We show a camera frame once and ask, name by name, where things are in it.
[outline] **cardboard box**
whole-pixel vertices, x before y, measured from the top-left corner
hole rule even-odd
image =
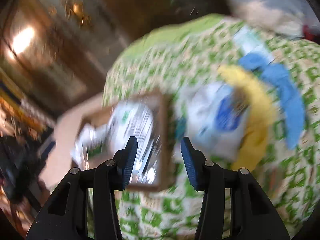
[[[128,185],[126,189],[132,190],[132,191],[147,191],[147,192],[158,192],[161,190],[164,190],[170,186],[170,183],[172,183],[171,179],[171,171],[170,171],[170,162],[171,162],[171,153],[168,151],[168,142],[167,142],[167,127],[168,127],[168,106],[167,106],[167,100],[165,99],[165,96],[161,94],[159,90],[154,90],[152,92],[141,94],[141,95],[134,95],[129,98],[133,101],[140,101],[144,102],[147,106],[149,106],[151,109],[154,106],[154,104],[157,104],[157,107],[159,109],[157,113],[157,120],[155,127],[157,129],[157,133],[160,135],[160,141],[161,141],[161,152],[160,152],[160,169],[156,172],[159,172],[159,180],[157,184],[135,184],[135,185]],[[93,112],[91,114],[85,115],[82,117],[82,121],[80,123],[80,127],[77,133],[77,137],[79,136],[82,128],[85,126],[85,124],[90,124],[93,127],[99,127],[103,124],[108,123],[113,110],[115,109],[117,103],[103,107],[102,109]]]

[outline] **blurry background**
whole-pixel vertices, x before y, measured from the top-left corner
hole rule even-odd
[[[304,36],[304,26],[318,34],[318,0],[269,1],[0,0],[1,170],[17,167],[17,159],[28,165],[36,159],[26,184],[36,182],[34,195],[54,187],[70,168],[82,115],[101,104],[108,70],[155,28],[219,13],[290,38]],[[0,206],[23,234],[35,213],[12,206],[1,192]]]

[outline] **white package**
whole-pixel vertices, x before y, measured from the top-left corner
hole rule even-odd
[[[186,88],[187,131],[195,149],[235,161],[249,108],[235,113],[230,104],[233,88],[223,82]]]
[[[248,26],[243,26],[233,36],[233,40],[241,48],[244,55],[258,53],[267,60],[268,64],[275,59],[265,43]]]
[[[114,155],[124,149],[130,136],[135,136],[138,150],[132,172],[141,175],[153,146],[153,140],[150,140],[152,128],[153,114],[145,104],[119,102],[108,123],[109,152]]]

